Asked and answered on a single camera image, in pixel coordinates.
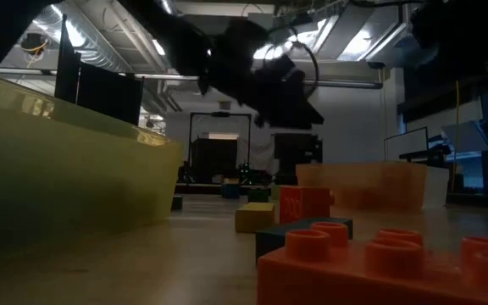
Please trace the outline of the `orange translucent plastic bin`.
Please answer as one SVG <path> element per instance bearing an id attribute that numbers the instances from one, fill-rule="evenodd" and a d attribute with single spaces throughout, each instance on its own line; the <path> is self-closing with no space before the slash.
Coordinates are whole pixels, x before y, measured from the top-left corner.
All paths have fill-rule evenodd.
<path id="1" fill-rule="evenodd" d="M 416 212 L 424 202 L 427 167 L 406 162 L 298 164 L 299 186 L 330 190 L 345 209 Z"/>

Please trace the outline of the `orange studded toy brick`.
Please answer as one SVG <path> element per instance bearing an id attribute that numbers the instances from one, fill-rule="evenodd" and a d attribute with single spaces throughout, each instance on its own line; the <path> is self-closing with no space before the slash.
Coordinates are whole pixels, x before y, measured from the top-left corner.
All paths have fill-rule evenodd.
<path id="1" fill-rule="evenodd" d="M 280 188 L 280 223 L 289 224 L 308 218 L 329 217 L 334 197 L 329 188 L 282 186 Z"/>
<path id="2" fill-rule="evenodd" d="M 289 231 L 258 260 L 257 305 L 488 305 L 488 237 L 434 252 L 414 230 L 346 233 L 326 222 Z"/>

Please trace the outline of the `white tilted panel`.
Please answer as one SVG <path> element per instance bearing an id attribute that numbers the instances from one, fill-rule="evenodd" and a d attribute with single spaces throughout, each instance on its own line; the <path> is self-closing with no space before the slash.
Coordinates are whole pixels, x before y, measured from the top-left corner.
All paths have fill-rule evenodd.
<path id="1" fill-rule="evenodd" d="M 479 121 L 442 126 L 441 135 L 458 153 L 488 151 L 488 141 Z"/>

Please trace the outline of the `black desk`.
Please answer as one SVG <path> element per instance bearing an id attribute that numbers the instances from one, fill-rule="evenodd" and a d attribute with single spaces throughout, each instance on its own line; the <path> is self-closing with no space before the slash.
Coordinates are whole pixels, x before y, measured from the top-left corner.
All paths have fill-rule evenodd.
<path id="1" fill-rule="evenodd" d="M 444 168 L 446 156 L 452 152 L 448 145 L 436 145 L 432 148 L 417 151 L 407 152 L 399 155 L 400 160 L 405 160 L 409 163 L 424 164 L 430 167 Z"/>

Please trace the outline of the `horizontal ceiling pipe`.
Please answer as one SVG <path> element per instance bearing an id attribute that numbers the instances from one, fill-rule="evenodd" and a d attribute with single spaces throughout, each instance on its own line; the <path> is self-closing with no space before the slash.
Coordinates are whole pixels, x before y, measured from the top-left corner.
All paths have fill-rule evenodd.
<path id="1" fill-rule="evenodd" d="M 197 81 L 197 76 L 184 76 L 176 74 L 137 74 L 137 73 L 120 73 L 122 76 L 134 77 L 137 79 L 149 80 L 174 80 L 174 81 Z M 340 87 L 340 88 L 357 88 L 357 89 L 381 89 L 383 84 L 380 82 L 369 81 L 352 81 L 352 80 L 311 80 L 305 79 L 303 83 L 306 86 L 317 85 L 321 87 Z"/>

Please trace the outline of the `black partition panel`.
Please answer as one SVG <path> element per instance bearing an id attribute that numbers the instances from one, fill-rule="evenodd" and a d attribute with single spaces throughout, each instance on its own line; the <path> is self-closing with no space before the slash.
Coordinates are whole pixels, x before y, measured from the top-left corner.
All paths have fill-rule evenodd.
<path id="1" fill-rule="evenodd" d="M 54 96 L 132 125 L 139 124 L 143 82 L 80 60 L 62 20 Z"/>

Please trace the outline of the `grey ceiling box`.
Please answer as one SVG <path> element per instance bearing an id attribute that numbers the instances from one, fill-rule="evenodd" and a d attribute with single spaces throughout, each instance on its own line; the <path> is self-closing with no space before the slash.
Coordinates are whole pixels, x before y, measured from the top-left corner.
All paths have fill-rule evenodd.
<path id="1" fill-rule="evenodd" d="M 273 27 L 274 24 L 274 16 L 272 14 L 265 14 L 265 13 L 248 13 L 247 19 L 252 21 L 253 23 L 260 25 L 266 30 L 269 30 Z"/>

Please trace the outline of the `ribbed silver ventilation duct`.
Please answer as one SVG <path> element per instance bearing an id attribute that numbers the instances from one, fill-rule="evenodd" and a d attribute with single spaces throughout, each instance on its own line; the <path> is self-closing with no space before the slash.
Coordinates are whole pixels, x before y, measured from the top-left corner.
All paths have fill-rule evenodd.
<path id="1" fill-rule="evenodd" d="M 63 0 L 43 9 L 31 26 L 54 42 L 65 28 L 86 64 L 136 74 L 168 68 L 153 37 L 117 0 Z"/>

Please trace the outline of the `black background rig frame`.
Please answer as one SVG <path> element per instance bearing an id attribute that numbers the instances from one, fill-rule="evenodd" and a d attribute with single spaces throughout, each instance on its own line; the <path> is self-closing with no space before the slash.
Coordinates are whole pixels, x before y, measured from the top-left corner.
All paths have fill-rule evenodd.
<path id="1" fill-rule="evenodd" d="M 191 166 L 191 146 L 197 138 L 237 140 L 236 172 L 229 177 L 215 175 L 213 182 L 223 180 L 223 178 L 237 178 L 237 167 L 241 163 L 239 158 L 244 159 L 244 163 L 250 161 L 250 138 L 251 138 L 252 116 L 250 114 L 231 114 L 228 112 L 192 112 L 190 114 L 188 129 L 188 153 L 187 162 Z M 191 166 L 193 179 L 196 180 Z"/>

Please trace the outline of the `blue wooden cylinder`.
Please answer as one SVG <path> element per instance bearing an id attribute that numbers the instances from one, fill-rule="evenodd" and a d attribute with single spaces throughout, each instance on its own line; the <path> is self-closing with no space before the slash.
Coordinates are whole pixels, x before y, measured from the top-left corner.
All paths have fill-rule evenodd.
<path id="1" fill-rule="evenodd" d="M 240 198 L 239 184 L 223 184 L 221 186 L 221 196 L 225 199 L 239 199 Z"/>

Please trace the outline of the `teal wooden block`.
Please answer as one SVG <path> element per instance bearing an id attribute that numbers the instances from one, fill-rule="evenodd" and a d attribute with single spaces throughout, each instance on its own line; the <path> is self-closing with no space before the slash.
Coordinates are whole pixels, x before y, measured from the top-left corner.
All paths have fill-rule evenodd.
<path id="1" fill-rule="evenodd" d="M 274 225 L 258 230 L 255 233 L 255 261 L 258 261 L 263 255 L 283 247 L 286 242 L 286 233 L 290 230 L 310 229 L 312 224 L 318 222 L 346 225 L 348 238 L 350 240 L 353 238 L 353 221 L 345 218 L 309 218 L 300 219 L 289 224 Z"/>

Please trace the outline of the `white board screen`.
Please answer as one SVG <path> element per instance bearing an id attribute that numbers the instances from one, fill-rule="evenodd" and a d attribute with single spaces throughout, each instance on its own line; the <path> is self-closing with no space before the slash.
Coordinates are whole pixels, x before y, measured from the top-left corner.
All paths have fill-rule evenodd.
<path id="1" fill-rule="evenodd" d="M 397 161 L 400 156 L 428 149 L 429 133 L 427 127 L 411 130 L 384 139 L 385 161 Z"/>

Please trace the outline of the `yellow wooden plank block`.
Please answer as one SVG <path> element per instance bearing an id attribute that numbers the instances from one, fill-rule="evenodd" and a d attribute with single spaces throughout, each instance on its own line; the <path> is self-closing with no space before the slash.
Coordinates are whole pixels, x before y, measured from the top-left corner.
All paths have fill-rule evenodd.
<path id="1" fill-rule="evenodd" d="M 275 205 L 270 202 L 250 202 L 235 213 L 237 233 L 255 233 L 275 224 Z"/>

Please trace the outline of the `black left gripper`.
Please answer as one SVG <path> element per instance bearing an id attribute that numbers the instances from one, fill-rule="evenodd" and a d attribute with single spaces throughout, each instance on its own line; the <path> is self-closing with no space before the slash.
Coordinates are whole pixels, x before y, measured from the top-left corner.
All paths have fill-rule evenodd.
<path id="1" fill-rule="evenodd" d="M 203 86 L 211 86 L 255 110 L 257 127 L 322 125 L 324 117 L 305 97 L 304 73 L 296 65 L 282 80 L 267 78 L 263 72 L 266 64 L 259 69 L 252 68 L 253 54 L 268 39 L 269 33 L 260 25 L 248 19 L 232 19 L 225 31 L 213 40 Z"/>

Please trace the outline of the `yellow translucent plastic bin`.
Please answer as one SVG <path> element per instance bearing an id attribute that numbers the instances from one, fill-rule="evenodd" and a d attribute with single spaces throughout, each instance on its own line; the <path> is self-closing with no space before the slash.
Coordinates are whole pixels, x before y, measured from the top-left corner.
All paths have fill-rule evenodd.
<path id="1" fill-rule="evenodd" d="M 0 79 L 0 256 L 166 219 L 182 151 Z"/>

